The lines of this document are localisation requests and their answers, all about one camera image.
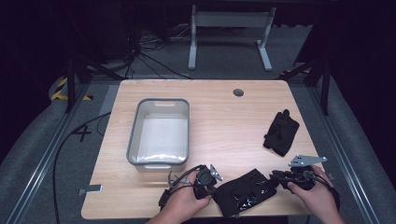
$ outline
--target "hand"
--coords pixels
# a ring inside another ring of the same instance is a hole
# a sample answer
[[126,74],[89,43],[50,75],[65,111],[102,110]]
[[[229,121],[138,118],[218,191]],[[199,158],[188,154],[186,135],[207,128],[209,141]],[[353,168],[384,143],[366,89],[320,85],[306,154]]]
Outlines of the hand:
[[[187,175],[187,179],[193,184],[198,171],[193,171]],[[177,185],[177,190],[173,191],[172,196],[169,198],[166,206],[163,210],[154,218],[148,221],[147,224],[179,224],[192,218],[198,211],[206,207],[211,196],[207,196],[201,200],[197,200],[194,195],[192,187],[190,184],[179,183]]]
[[[333,187],[332,182],[319,167],[312,165],[312,169],[315,175],[322,176]],[[289,182],[288,187],[322,223],[345,223],[338,213],[332,194],[324,185],[316,183],[311,190],[304,190]]]

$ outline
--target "gray floor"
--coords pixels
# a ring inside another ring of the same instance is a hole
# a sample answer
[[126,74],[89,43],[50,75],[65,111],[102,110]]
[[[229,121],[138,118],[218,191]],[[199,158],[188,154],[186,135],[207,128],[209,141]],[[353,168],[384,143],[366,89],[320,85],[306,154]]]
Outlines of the gray floor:
[[[266,48],[272,62],[273,71],[265,72],[255,40],[261,31],[246,29],[240,34],[224,30],[201,31],[198,38],[197,66],[194,71],[187,69],[190,42],[181,39],[163,49],[145,52],[173,70],[193,79],[273,79],[279,72],[291,69],[293,61],[308,34],[310,27],[274,27]],[[165,78],[184,78],[174,75],[154,61],[139,56]],[[161,78],[140,60],[135,60],[128,77]],[[341,195],[341,214],[347,223],[396,223],[396,193],[379,164],[359,123],[332,80],[329,97],[329,117],[323,117],[318,109],[320,83],[314,89],[304,86],[304,75],[290,81],[293,96],[301,110],[304,122],[320,156],[329,161],[324,163],[326,171],[334,176],[332,181]],[[52,101],[40,116],[25,130],[0,167],[0,223],[13,220],[20,223],[55,223],[52,198],[52,166],[44,169],[37,188],[26,195],[31,176],[46,154],[54,145],[57,134],[64,140],[66,135],[81,123],[103,115],[114,102],[119,82],[103,76],[96,76],[89,86],[78,85],[82,94],[93,96],[93,100],[81,101],[70,120],[59,127],[67,115],[64,113],[66,101]],[[54,83],[52,95],[58,82]],[[144,223],[146,219],[130,220],[84,220],[80,210],[84,196],[77,196],[90,182],[93,167],[106,131],[108,117],[88,124],[83,141],[80,135],[72,134],[62,147],[56,169],[56,189],[61,223]],[[346,159],[340,157],[339,150],[345,152]],[[345,163],[353,167],[354,174],[345,169]],[[305,216],[289,217],[290,223],[305,223]],[[310,223],[319,223],[314,217]]]

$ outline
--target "wooden table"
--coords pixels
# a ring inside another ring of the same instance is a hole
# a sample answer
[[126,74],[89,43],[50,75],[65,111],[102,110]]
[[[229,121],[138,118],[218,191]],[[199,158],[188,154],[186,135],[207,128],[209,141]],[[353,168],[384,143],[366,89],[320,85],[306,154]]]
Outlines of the wooden table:
[[[244,95],[237,97],[233,90]],[[183,98],[190,103],[190,157],[186,169],[214,163],[222,183],[257,168],[266,177],[273,170],[289,170],[297,154],[317,156],[290,88],[281,80],[127,80],[122,81],[92,174],[81,214],[87,219],[153,217],[168,188],[168,173],[139,173],[126,151],[138,102],[145,98]],[[300,123],[289,153],[280,157],[262,146],[263,136],[277,112],[288,109]],[[241,216],[308,214],[302,201],[288,190],[247,210]],[[221,217],[212,200],[197,217]]]

